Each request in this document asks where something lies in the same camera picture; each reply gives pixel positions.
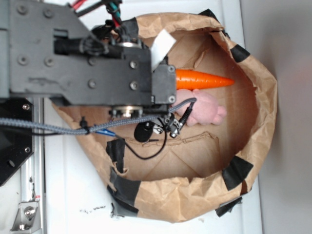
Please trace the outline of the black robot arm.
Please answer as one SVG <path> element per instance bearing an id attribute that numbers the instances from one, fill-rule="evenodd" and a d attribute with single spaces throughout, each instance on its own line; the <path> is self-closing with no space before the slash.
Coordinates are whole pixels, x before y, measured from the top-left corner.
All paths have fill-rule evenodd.
<path id="1" fill-rule="evenodd" d="M 35 0 L 0 3 L 0 100 L 50 98 L 58 105 L 110 106 L 166 114 L 176 71 L 120 18 L 120 1 L 85 10 Z"/>

